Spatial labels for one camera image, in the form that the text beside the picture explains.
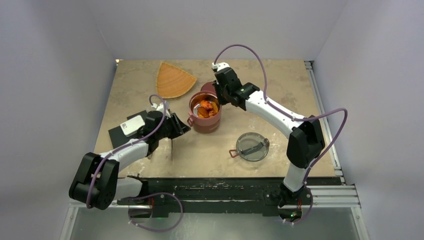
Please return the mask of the orange fried chicken wing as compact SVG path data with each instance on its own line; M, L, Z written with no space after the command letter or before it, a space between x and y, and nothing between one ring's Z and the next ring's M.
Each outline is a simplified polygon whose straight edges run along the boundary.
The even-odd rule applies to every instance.
M197 116L199 118L210 118L217 115L219 112L218 105L213 101L202 100L197 108Z

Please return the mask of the glass lid with red clasp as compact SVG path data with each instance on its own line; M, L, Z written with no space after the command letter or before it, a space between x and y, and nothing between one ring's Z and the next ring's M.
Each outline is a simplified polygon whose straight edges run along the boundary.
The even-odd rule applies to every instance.
M267 138L256 132L246 132L236 141L235 149L230 149L231 158L240 157L247 162L259 162L269 152L270 142Z

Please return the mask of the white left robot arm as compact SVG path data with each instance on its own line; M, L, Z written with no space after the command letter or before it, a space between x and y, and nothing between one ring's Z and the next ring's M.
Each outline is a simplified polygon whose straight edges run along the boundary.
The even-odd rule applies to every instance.
M130 198L138 205L146 203L149 191L135 177L119 177L132 163L151 155L162 139L173 140L191 130L175 113L149 111L143 125L125 144L100 154L86 153L70 185L68 196L87 208L105 210L115 200Z

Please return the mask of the steel food tongs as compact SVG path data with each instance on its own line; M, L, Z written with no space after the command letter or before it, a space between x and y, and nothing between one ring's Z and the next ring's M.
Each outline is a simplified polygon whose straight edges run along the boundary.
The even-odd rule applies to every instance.
M173 143L172 139L161 139L158 142L158 147L147 158L151 161L172 161Z

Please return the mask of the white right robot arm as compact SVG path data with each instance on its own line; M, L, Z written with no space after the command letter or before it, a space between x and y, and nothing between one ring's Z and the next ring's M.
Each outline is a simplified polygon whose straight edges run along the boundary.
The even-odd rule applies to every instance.
M221 105L231 104L253 113L279 130L287 139L286 156L290 162L283 180L280 196L288 204L300 198L305 185L307 169L325 148L319 120L307 120L303 115L290 112L270 98L256 85L242 84L235 71L225 62L212 66L213 86Z

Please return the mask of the dark red steel lunch pot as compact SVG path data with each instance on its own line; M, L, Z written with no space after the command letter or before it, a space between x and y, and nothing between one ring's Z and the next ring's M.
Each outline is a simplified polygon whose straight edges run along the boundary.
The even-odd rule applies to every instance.
M214 125L197 125L193 126L194 130L200 134L210 134L216 131L219 127L220 123L217 122Z

